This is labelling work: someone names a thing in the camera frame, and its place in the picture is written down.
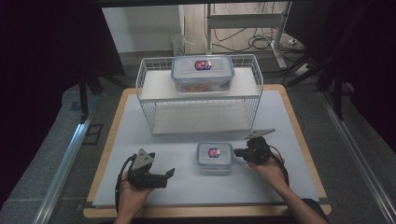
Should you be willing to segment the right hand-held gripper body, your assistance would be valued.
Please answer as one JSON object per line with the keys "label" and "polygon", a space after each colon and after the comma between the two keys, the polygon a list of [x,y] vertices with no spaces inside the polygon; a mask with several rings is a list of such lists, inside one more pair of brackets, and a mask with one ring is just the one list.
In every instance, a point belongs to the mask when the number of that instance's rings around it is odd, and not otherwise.
{"label": "right hand-held gripper body", "polygon": [[253,163],[265,163],[273,155],[270,146],[263,138],[268,133],[273,133],[275,129],[251,131],[245,139],[247,140],[247,154],[244,160]]}

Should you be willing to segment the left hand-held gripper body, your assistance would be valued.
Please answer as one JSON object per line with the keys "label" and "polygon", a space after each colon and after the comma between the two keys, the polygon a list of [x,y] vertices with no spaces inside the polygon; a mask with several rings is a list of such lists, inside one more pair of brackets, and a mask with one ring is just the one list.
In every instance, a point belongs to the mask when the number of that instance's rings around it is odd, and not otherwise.
{"label": "left hand-held gripper body", "polygon": [[147,153],[143,148],[133,155],[133,162],[128,170],[128,181],[135,188],[151,188],[149,172],[154,162],[155,153]]}

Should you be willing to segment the small clear food container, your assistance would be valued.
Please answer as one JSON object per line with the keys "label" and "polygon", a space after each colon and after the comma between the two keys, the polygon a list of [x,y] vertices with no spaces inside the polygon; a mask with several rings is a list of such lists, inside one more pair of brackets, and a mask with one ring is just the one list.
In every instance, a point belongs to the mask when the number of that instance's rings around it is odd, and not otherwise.
{"label": "small clear food container", "polygon": [[196,148],[196,160],[204,170],[228,171],[233,164],[233,146],[225,142],[202,142]]}

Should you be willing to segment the large clear food container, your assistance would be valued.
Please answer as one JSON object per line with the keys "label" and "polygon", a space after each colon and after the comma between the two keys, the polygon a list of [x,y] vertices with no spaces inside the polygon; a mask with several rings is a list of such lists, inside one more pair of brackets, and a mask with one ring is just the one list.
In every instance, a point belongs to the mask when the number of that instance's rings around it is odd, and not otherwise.
{"label": "large clear food container", "polygon": [[171,78],[181,93],[228,91],[233,77],[228,55],[179,56],[172,61]]}

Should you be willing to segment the white wire shelf rack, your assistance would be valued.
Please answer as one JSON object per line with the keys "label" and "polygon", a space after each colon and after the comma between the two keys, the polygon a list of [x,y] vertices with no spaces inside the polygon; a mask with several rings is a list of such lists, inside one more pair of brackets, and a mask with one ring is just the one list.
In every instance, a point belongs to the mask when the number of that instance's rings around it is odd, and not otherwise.
{"label": "white wire shelf rack", "polygon": [[176,57],[141,62],[136,94],[153,134],[239,132],[253,127],[262,98],[262,71],[252,54],[228,56],[234,77],[224,92],[178,92],[171,78]]}

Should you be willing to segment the person's right hand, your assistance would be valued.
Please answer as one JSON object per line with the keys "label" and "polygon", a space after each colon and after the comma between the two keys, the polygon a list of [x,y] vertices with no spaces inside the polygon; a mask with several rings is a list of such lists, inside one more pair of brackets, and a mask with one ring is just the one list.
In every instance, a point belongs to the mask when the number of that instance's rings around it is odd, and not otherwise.
{"label": "person's right hand", "polygon": [[264,164],[249,162],[248,166],[255,170],[272,188],[286,187],[285,176],[274,159],[269,159]]}

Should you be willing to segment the person's left hand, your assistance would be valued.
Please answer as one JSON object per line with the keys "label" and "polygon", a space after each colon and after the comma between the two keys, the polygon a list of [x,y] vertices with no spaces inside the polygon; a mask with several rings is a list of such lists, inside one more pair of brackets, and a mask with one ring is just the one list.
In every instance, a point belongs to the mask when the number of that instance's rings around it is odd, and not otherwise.
{"label": "person's left hand", "polygon": [[120,184],[119,214],[135,216],[145,205],[152,189],[136,189],[124,173]]}

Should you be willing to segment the wooden board with white mat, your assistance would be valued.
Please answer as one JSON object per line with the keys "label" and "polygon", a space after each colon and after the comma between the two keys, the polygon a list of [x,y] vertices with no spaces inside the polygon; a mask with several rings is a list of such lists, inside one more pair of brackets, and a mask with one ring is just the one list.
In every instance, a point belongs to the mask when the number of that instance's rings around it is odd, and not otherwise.
{"label": "wooden board with white mat", "polygon": [[[290,187],[300,197],[316,201],[319,198],[318,191],[279,91],[262,93],[253,128],[275,129],[264,138],[269,145],[280,151],[286,161]],[[273,189],[241,158],[234,159],[229,170],[224,172],[202,170],[196,160],[196,147],[201,142],[226,142],[234,148],[242,148],[246,145],[243,133],[153,135],[137,96],[129,94],[104,176],[92,204],[94,206],[115,204],[115,185],[121,166],[141,148],[155,154],[150,169],[152,173],[163,174],[170,169],[175,170],[164,189],[156,189],[148,196],[150,205],[279,203],[281,201]]]}

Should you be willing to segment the black metal stand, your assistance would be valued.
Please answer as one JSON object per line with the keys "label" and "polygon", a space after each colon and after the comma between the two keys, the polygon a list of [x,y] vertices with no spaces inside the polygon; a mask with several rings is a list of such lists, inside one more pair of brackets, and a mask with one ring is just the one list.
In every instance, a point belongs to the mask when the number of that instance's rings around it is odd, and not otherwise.
{"label": "black metal stand", "polygon": [[342,75],[339,71],[338,57],[330,56],[324,62],[317,66],[309,68],[305,73],[298,76],[297,78],[289,81],[286,86],[292,87],[296,84],[302,82],[303,80],[312,77],[313,75],[321,72],[316,83],[316,88],[318,91],[326,91],[329,89],[331,84],[333,84],[333,94],[332,94],[332,108],[335,115],[343,120],[342,115],[342,97],[343,97],[343,87],[342,87]]}
{"label": "black metal stand", "polygon": [[84,123],[90,115],[87,90],[90,90],[93,95],[100,95],[104,92],[104,87],[100,82],[101,77],[115,84],[116,86],[121,87],[122,89],[128,88],[126,83],[98,69],[92,69],[90,72],[82,72],[79,75],[78,83],[79,100],[81,106],[80,123]]}

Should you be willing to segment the white power strip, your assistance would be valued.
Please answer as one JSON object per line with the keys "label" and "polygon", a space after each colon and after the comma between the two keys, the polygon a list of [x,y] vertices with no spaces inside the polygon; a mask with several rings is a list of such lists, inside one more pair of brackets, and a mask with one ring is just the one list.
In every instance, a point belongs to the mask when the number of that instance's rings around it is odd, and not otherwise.
{"label": "white power strip", "polygon": [[303,75],[304,73],[306,73],[311,67],[312,67],[311,64],[309,64],[309,63],[304,63],[300,68],[298,68],[298,69],[295,71],[295,75],[296,75],[297,77],[299,77],[299,76]]}

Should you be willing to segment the aluminium rail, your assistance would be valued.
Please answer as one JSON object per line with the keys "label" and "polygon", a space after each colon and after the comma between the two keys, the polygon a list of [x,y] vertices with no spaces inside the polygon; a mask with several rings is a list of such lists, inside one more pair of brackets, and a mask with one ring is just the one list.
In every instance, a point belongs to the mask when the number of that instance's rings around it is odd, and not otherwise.
{"label": "aluminium rail", "polygon": [[368,161],[364,158],[361,149],[350,133],[345,122],[339,119],[336,113],[333,111],[331,98],[326,92],[319,92],[318,95],[321,98],[322,103],[324,104],[324,107],[326,108],[326,111],[329,114],[337,132],[339,132],[342,140],[344,141],[347,150],[351,154],[352,160],[355,162],[358,170],[360,171],[361,176],[366,186],[370,190],[383,217],[388,224],[396,224],[396,206],[393,204],[393,201],[390,199],[383,185],[375,176],[375,173],[371,169]]}
{"label": "aluminium rail", "polygon": [[50,217],[53,213],[56,203],[58,202],[58,199],[64,188],[65,181],[70,174],[73,163],[91,122],[92,115],[89,115],[82,123],[77,126],[32,224],[49,223]]}

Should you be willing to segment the white metal desk frame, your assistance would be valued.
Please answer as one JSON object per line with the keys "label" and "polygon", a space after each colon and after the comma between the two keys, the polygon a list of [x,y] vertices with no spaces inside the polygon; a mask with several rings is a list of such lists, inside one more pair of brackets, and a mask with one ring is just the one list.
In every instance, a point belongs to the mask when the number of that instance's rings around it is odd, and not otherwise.
{"label": "white metal desk frame", "polygon": [[279,44],[283,34],[286,20],[289,15],[291,2],[288,2],[281,13],[271,14],[212,14],[212,4],[206,5],[206,54],[212,53],[212,30],[233,28],[276,28],[277,33],[274,40],[270,42],[271,50],[276,58],[280,69],[286,69],[286,62],[281,55]]}

